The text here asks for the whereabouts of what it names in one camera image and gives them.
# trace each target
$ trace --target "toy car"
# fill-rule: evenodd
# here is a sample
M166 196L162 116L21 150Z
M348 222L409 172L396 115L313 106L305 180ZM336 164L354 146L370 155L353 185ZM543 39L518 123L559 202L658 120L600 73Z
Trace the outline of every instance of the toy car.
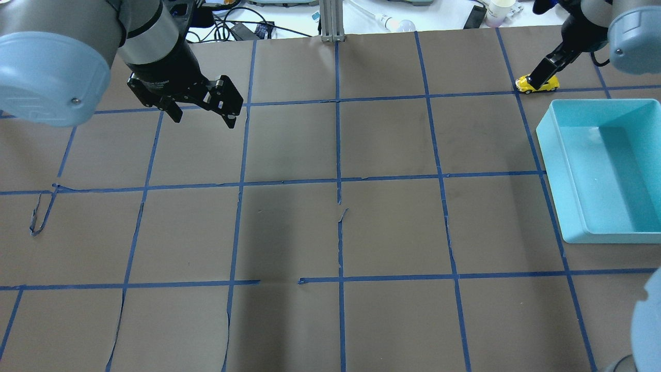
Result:
M546 83L544 83L544 85L542 85L539 89L533 88L529 84L528 82L529 80L530 80L530 75L519 77L516 80L516 84L515 84L516 89L518 89L519 92L521 93L530 94L538 91L554 91L560 87L560 81L558 81L558 78L555 75L551 76L551 78Z

